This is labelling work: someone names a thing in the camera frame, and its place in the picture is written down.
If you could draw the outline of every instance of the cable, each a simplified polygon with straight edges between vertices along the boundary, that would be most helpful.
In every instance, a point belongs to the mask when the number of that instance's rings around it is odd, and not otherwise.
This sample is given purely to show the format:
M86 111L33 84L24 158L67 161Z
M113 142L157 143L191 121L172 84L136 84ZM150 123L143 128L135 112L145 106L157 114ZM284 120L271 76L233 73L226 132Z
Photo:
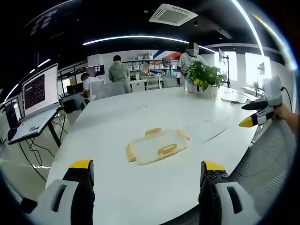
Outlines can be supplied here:
M66 121L66 113L64 114L64 121L62 123L62 128L65 126L65 121Z
M32 140L32 139L30 139L31 141L32 141L32 143L35 145L35 146L37 146L37 147L39 147L39 148L41 148L41 149L45 149L45 150L47 150L54 158L55 158L55 156L51 153L51 151L49 150L49 149L47 149L47 148L45 148L45 147L42 147L42 146L39 146L38 144L35 144L33 141L34 141L34 139Z
M288 90L285 88L285 87L282 87L281 88L281 90L286 90L286 93L287 93L287 95L288 95L288 97L289 97L289 101L290 101L290 105L291 105L291 111L293 111L293 107L292 107L292 102L291 102L291 98L290 98L290 94L289 94L289 92L288 92Z
M43 161L42 161L42 158L41 158L41 155L40 155L39 151L38 151L38 150L34 150L34 149L32 148L33 143L29 144L29 142L28 142L27 140L25 140L25 141L26 141L26 143L29 145L29 151L32 151L33 154L34 154L34 156L36 157L37 163L38 163L40 166L42 166L42 165L43 165ZM40 162L38 161L38 157L37 157L37 155L36 155L36 153L35 153L36 151L38 152L38 156L39 156Z
M30 162L29 159L27 158L27 156L26 156L26 154L25 154L25 152L24 152L24 150L23 150L23 148L22 148L22 146L21 146L21 143L19 143L19 146L20 146L21 151L23 152L25 158L27 159L27 161L28 161L29 164L31 165L31 167L32 167L32 168L37 172L37 174L38 174L38 175L46 182L45 178L40 174L39 171L36 170L36 168L34 168L34 166L31 164L31 162Z
M53 123L55 123L55 124L57 124L57 125L60 125L60 127L66 132L66 134L67 134L67 131L62 127L62 125L61 124L59 124L59 123L57 123L57 122L54 122L54 121L52 121Z

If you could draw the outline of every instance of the laptop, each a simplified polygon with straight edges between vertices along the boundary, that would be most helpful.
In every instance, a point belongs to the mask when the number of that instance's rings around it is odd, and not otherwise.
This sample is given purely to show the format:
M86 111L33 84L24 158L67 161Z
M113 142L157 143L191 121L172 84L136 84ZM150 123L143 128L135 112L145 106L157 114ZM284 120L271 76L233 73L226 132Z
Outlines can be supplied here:
M60 108L57 91L57 64L22 83L24 118L8 144L40 135Z

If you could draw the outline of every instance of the person in gray jacket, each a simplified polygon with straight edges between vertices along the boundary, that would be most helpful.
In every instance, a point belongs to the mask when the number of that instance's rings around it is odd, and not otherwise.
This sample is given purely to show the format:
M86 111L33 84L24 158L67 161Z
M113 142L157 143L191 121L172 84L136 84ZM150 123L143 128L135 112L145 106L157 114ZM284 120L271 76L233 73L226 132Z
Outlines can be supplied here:
M108 77L112 82L122 81L125 92L131 93L130 72L127 66L121 62L119 55L113 57L113 65L109 69Z

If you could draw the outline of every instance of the ceiling air conditioner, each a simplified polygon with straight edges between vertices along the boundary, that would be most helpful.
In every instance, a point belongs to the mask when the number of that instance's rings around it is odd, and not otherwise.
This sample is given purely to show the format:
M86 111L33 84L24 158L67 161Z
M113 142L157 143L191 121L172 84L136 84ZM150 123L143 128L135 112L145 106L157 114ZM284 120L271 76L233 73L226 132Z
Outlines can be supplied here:
M184 8L161 4L155 11L149 22L165 23L173 26L181 26L185 22L197 17L198 14L188 11Z

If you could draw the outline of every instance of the black ceiling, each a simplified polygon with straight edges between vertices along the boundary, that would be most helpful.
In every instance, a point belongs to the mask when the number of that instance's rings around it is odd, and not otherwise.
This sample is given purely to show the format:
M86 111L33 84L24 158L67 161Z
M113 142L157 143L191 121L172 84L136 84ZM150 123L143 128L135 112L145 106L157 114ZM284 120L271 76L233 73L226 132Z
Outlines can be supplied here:
M199 16L180 27L150 23L149 18L162 3L188 9ZM49 24L42 28L42 23L45 23L43 16L50 13ZM262 26L253 17L252 21L262 44L277 49ZM40 62L50 58L51 63L57 62L59 68L63 68L95 53L133 49L183 51L186 48L185 44L156 39L123 39L82 45L87 41L114 36L155 35L195 41L200 45L256 44L246 21L229 0L152 0L137 3L29 0L14 6L14 17L4 17L2 23L2 32L7 35L1 37L4 39L1 42L1 72L5 71L2 76L7 76L5 82L4 79L0 82L0 89L4 88L0 101L34 68L34 52L39 52Z

